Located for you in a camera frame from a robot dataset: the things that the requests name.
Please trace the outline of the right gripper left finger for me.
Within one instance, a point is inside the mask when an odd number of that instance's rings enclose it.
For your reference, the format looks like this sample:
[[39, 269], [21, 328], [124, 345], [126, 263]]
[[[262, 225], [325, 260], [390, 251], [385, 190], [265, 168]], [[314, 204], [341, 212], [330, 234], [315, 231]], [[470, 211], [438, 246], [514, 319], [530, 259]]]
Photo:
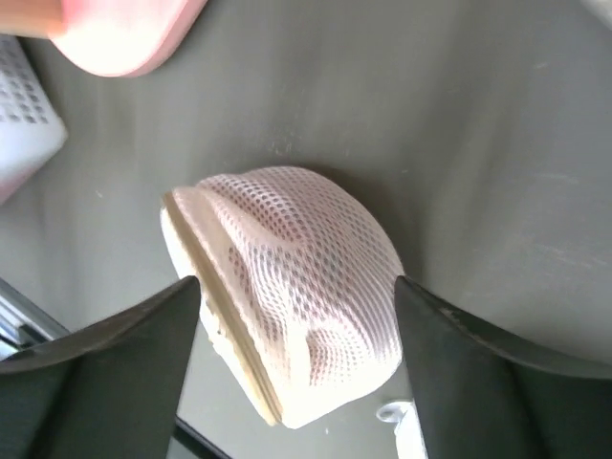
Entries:
[[199, 307], [189, 276], [2, 361], [2, 457], [164, 458]]

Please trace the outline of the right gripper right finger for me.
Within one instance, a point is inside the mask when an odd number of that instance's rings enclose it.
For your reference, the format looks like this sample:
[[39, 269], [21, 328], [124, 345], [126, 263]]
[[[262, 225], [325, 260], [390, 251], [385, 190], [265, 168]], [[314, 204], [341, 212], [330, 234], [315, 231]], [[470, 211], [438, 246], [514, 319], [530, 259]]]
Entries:
[[609, 364], [523, 339], [404, 276], [394, 304], [428, 457], [610, 457]]

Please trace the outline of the beige trim mesh laundry bag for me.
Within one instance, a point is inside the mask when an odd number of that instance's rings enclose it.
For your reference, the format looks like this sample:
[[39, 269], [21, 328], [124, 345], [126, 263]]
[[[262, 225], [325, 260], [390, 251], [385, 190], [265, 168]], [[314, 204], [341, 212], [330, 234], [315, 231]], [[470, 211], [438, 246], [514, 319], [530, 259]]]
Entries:
[[306, 426], [396, 372], [403, 266], [334, 182], [294, 166], [216, 175], [167, 192], [160, 218], [215, 352], [268, 424]]

